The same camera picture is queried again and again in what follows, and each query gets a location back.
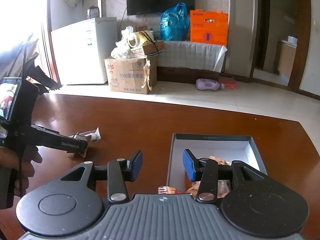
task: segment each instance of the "human hand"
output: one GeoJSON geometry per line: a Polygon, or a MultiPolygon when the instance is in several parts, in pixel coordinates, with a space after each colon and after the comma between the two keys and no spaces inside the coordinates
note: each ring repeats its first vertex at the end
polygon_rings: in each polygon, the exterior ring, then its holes
{"type": "MultiPolygon", "coordinates": [[[[32,160],[35,161],[36,163],[42,162],[42,157],[38,153],[38,148],[36,146],[28,145],[26,147],[25,154],[27,154],[28,156],[32,156],[32,160]]],[[[14,151],[9,150],[8,148],[0,147],[0,166],[4,168],[9,168],[9,169],[15,169],[18,171],[19,158],[17,154],[14,151]]],[[[35,174],[35,169],[33,168],[31,162],[23,161],[23,158],[22,158],[23,194],[26,193],[26,189],[29,187],[28,177],[33,177],[34,174],[35,174]]],[[[17,196],[20,196],[20,184],[18,179],[15,181],[14,186],[15,186],[14,194],[17,196]]]]}

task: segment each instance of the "orange bag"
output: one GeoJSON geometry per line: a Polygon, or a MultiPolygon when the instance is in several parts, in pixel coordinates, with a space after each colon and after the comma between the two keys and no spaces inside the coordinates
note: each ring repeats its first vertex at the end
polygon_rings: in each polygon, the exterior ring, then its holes
{"type": "Polygon", "coordinates": [[[228,14],[221,10],[190,11],[190,40],[208,44],[227,45],[228,14]]]}

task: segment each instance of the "mini fridge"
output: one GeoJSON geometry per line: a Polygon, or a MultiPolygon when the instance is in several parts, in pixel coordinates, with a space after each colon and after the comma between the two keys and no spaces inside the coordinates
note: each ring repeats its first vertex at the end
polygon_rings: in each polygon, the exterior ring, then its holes
{"type": "Polygon", "coordinates": [[[51,36],[62,85],[107,82],[104,59],[116,47],[115,17],[77,22],[52,31],[51,36]]]}

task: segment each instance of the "plastic bottle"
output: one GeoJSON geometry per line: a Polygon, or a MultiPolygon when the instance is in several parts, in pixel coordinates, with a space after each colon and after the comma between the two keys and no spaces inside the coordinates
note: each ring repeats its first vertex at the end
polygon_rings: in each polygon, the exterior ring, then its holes
{"type": "Polygon", "coordinates": [[[215,80],[199,78],[196,81],[196,87],[199,90],[218,90],[224,89],[224,84],[220,84],[215,80]]]}

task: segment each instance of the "red item on floor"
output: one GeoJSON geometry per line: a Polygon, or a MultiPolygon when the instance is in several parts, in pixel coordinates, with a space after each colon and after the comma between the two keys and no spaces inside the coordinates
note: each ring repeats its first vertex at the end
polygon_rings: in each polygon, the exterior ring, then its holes
{"type": "Polygon", "coordinates": [[[232,78],[232,77],[220,76],[218,82],[220,84],[223,83],[225,88],[233,88],[233,89],[237,89],[238,88],[235,79],[232,78]]]}

